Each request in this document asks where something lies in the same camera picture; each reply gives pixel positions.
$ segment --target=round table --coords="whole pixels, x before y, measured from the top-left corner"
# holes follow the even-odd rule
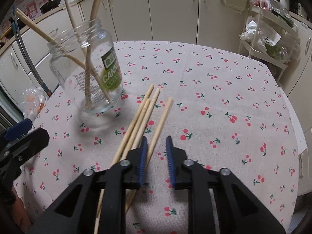
[[[153,83],[161,93],[145,130],[148,142],[167,99],[173,97],[174,104],[148,166],[146,184],[127,214],[127,233],[187,233],[187,191],[171,188],[168,135],[205,168],[232,170],[287,229],[297,196],[297,142],[286,103],[267,66],[185,43],[125,41],[116,42],[115,49],[124,91],[114,109],[81,113],[59,87],[33,123],[33,129],[41,126],[49,132],[50,143],[22,167],[14,182],[31,219],[84,169],[109,168]]]

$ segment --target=table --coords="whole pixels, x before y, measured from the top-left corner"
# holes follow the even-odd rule
[[[109,168],[151,83],[161,88],[145,135],[151,141],[166,100],[175,102],[127,214],[127,233],[187,233],[187,191],[169,181],[165,139],[205,168],[231,169],[287,229],[298,185],[289,112],[266,65],[209,47],[162,41],[116,42],[124,91],[108,113],[80,113],[59,87],[33,129],[50,143],[14,182],[35,220],[86,168]]]

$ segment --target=paper label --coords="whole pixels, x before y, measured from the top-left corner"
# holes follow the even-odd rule
[[[121,70],[114,47],[101,57],[104,65],[100,77],[101,88],[113,91],[119,87],[122,81]]]

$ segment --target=white paper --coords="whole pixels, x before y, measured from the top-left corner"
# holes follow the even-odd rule
[[[292,107],[291,103],[289,102],[285,92],[282,90],[281,87],[279,87],[279,89],[280,89],[280,92],[281,92],[285,102],[286,102],[287,109],[288,109],[289,114],[291,116],[291,123],[293,125],[294,134],[296,136],[297,144],[298,144],[298,154],[301,154],[308,147],[307,142],[305,141],[305,135],[304,135],[303,130],[301,128],[299,119],[298,119],[298,117],[294,111],[294,108]]]

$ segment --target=glass jar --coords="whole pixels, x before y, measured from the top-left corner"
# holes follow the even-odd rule
[[[113,108],[123,87],[112,37],[100,23],[98,18],[85,21],[48,44],[52,72],[75,105],[88,113]]]

